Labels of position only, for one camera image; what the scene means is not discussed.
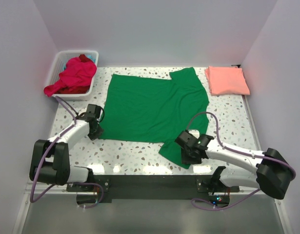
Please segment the green t shirt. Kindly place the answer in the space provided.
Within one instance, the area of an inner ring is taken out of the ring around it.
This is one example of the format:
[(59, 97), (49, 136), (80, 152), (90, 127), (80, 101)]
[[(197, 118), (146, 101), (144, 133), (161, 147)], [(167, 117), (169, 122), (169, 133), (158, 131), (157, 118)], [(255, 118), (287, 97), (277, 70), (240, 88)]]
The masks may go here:
[(195, 69), (184, 68), (169, 79), (113, 74), (101, 122), (102, 139), (162, 143), (159, 154), (188, 169), (175, 142), (191, 118), (207, 110), (209, 99)]

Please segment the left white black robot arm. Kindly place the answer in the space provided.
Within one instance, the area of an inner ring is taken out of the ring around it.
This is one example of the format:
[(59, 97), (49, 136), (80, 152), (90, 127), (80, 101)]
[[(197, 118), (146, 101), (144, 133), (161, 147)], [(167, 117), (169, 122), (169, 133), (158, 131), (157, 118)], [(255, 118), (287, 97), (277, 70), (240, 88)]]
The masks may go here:
[(29, 178), (37, 182), (65, 185), (77, 183), (83, 191), (94, 188), (92, 169), (70, 165), (69, 151), (84, 137), (99, 138), (103, 132), (100, 121), (104, 118), (102, 107), (89, 104), (85, 112), (76, 116), (72, 123), (59, 134), (34, 144)]

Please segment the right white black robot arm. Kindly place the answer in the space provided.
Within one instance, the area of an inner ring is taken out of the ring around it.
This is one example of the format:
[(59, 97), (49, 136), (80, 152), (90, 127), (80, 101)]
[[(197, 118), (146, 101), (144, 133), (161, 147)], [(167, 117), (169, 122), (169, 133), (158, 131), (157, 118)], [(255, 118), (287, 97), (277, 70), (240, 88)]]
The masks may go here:
[(248, 150), (222, 143), (196, 131), (182, 131), (175, 139), (181, 148), (183, 163), (200, 164), (202, 159), (213, 159), (235, 165), (238, 170), (222, 170), (211, 179), (211, 186), (221, 192), (226, 187), (243, 186), (257, 188), (266, 195), (282, 200), (296, 172), (275, 149)]

